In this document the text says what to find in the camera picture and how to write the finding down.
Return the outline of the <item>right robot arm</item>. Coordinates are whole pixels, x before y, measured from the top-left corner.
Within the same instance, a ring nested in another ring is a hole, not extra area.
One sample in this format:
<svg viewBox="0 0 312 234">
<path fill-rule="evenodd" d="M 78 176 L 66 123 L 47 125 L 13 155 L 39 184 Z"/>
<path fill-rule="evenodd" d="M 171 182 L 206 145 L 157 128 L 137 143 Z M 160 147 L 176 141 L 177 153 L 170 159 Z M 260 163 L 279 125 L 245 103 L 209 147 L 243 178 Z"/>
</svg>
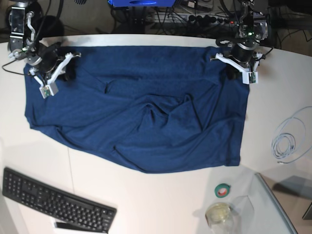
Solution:
<svg viewBox="0 0 312 234">
<path fill-rule="evenodd" d="M 10 29 L 8 51 L 9 62 L 2 66 L 6 72 L 21 76 L 39 76 L 39 81 L 44 85 L 56 75 L 63 81 L 69 81 L 67 68 L 57 68 L 65 61 L 65 54 L 61 50 L 61 42 L 56 41 L 47 46 L 41 43 L 46 37 L 57 37 L 64 35 L 64 26 L 60 20 L 64 1 L 60 0 L 57 14 L 48 15 L 52 2 L 49 1 L 47 10 L 43 12 L 37 0 L 15 0 L 7 12 L 7 24 Z M 5 69 L 5 66 L 23 60 L 34 69 L 34 74 L 30 70 L 18 73 Z"/>
</svg>

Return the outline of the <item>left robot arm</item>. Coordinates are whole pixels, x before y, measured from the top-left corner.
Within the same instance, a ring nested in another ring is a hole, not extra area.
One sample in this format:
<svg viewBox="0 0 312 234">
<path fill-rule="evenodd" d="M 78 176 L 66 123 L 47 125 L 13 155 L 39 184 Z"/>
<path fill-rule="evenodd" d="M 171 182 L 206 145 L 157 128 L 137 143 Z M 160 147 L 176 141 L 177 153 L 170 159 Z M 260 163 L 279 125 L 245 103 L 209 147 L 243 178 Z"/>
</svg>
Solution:
<svg viewBox="0 0 312 234">
<path fill-rule="evenodd" d="M 257 68 L 269 53 L 256 50 L 260 42 L 268 37 L 268 23 L 264 11 L 255 9 L 254 0 L 240 0 L 239 3 L 240 9 L 237 10 L 233 1 L 234 11 L 230 12 L 224 1 L 220 1 L 222 10 L 236 26 L 236 33 L 233 37 L 216 39 L 216 45 L 224 50 L 211 57 L 211 60 L 225 63 L 229 78 L 241 76 L 242 82 L 249 85 L 258 83 Z"/>
</svg>

